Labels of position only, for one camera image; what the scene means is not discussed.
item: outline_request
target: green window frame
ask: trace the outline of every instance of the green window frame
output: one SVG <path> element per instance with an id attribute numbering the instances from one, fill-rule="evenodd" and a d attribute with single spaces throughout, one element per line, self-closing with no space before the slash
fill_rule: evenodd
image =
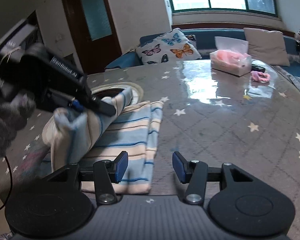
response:
<path id="1" fill-rule="evenodd" d="M 273 0 L 275 13 L 269 13 L 269 12 L 258 11 L 258 10 L 251 10 L 251 9 L 249 9 L 248 0 L 244 0 L 244 1 L 245 1 L 245 6 L 246 6 L 245 10 L 244 9 L 232 9 L 232 8 L 212 8 L 210 0 L 208 0 L 209 8 L 190 8 L 190 9 L 176 10 L 174 8 L 174 5 L 173 5 L 173 0 L 170 0 L 170 6 L 171 6 L 171 9 L 172 9 L 172 13 L 191 12 L 191 11 L 234 11 L 234 12 L 248 12 L 248 13 L 268 15 L 268 16 L 272 16 L 272 17 L 278 17 L 276 0 Z"/>

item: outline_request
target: blue butterfly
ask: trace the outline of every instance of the blue butterfly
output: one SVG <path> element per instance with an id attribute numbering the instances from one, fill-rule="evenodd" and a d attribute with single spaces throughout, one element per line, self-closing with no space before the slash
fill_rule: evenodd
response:
<path id="1" fill-rule="evenodd" d="M 174 41 L 177 42 L 177 43 L 180 43 L 181 42 L 181 39 L 179 37 L 179 34 L 178 33 L 175 33 L 173 35 L 173 38 L 172 39 L 162 39 L 162 41 L 164 41 L 165 43 L 168 43 L 170 46 L 173 46 L 174 45 Z"/>
<path id="2" fill-rule="evenodd" d="M 146 46 L 147 44 L 149 44 L 151 42 L 153 42 L 153 40 L 146 41 L 145 43 L 140 44 L 140 47 L 144 47 L 144 46 Z"/>
<path id="3" fill-rule="evenodd" d="M 165 62 L 168 62 L 169 59 L 168 59 L 168 55 L 167 54 L 164 54 L 161 58 L 161 63 L 165 63 Z M 150 65 L 150 64 L 155 64 L 155 63 L 158 63 L 158 62 L 155 62 L 155 61 L 147 61 L 147 63 Z"/>

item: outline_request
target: pink butterfly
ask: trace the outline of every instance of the pink butterfly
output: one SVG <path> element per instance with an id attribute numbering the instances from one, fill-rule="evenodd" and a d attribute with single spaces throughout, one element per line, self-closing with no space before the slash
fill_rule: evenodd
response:
<path id="1" fill-rule="evenodd" d="M 154 46 L 153 49 L 144 50 L 142 53 L 146 54 L 147 56 L 152 56 L 155 53 L 159 53 L 161 51 L 160 44 Z"/>

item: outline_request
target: hair tie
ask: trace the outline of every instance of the hair tie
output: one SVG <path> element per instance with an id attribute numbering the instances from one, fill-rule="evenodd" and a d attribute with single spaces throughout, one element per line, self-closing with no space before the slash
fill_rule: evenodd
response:
<path id="1" fill-rule="evenodd" d="M 251 77 L 252 80 L 255 82 L 263 82 L 263 83 L 270 82 L 270 75 L 267 73 L 251 71 Z"/>

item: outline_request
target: brown wooden door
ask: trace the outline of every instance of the brown wooden door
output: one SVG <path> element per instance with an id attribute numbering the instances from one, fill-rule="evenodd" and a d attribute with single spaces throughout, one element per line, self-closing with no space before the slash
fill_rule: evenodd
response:
<path id="1" fill-rule="evenodd" d="M 100 73 L 121 49 L 108 0 L 62 0 L 83 71 Z"/>

